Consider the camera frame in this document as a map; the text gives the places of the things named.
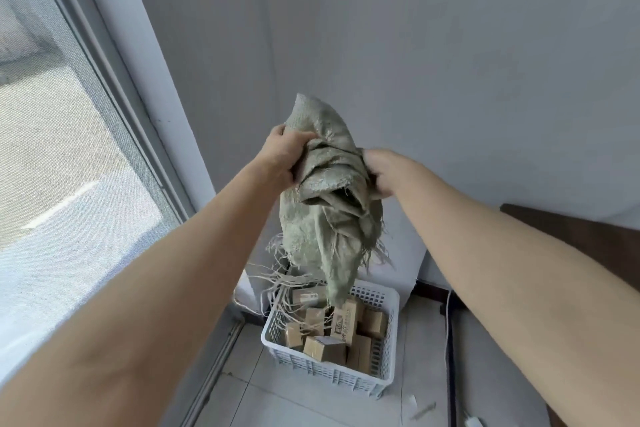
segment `person's right arm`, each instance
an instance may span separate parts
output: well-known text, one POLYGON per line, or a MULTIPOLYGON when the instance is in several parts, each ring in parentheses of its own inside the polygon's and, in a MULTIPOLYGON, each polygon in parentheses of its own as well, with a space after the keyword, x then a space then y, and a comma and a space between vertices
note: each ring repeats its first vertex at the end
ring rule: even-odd
POLYGON ((570 427, 640 422, 640 293, 422 164, 365 151, 453 289, 570 427))

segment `mesh screen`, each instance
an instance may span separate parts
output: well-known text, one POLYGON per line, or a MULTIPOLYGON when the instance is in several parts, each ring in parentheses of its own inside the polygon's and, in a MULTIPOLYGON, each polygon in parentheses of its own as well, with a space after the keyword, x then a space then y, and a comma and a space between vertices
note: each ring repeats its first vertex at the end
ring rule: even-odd
POLYGON ((0 0, 0 384, 178 222, 54 0, 0 0))

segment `white plug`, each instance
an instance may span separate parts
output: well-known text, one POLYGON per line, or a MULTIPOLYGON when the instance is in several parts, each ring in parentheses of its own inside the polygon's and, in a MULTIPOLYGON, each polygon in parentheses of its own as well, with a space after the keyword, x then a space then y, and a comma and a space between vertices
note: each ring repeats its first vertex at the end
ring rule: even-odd
POLYGON ((483 427, 483 425, 478 417, 468 417, 465 420, 465 427, 483 427))

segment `person's left hand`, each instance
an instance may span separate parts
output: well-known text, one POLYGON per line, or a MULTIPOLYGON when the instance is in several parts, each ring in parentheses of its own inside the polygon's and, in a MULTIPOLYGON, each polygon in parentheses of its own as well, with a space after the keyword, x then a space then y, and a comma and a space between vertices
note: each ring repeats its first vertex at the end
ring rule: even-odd
POLYGON ((302 156, 305 144, 318 136, 313 131, 288 130, 285 133, 284 129, 284 124, 271 129, 255 161, 266 165, 277 178, 282 179, 285 188, 290 188, 294 184, 291 168, 302 156))

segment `hand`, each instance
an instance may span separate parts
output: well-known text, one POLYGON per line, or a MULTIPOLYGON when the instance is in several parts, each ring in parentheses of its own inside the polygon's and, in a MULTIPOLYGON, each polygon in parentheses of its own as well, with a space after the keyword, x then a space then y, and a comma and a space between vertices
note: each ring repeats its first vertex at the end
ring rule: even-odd
POLYGON ((305 144, 318 136, 313 131, 288 130, 284 132, 285 125, 277 125, 271 129, 271 133, 262 150, 255 157, 255 162, 264 164, 274 176, 282 180, 284 189, 294 185, 291 168, 293 167, 305 148, 305 144))
POLYGON ((383 199, 393 196, 394 182, 392 177, 396 173, 393 170, 394 163, 406 159, 406 157, 389 149, 364 149, 362 158, 369 172, 376 177, 376 188, 380 196, 373 196, 373 198, 383 199))

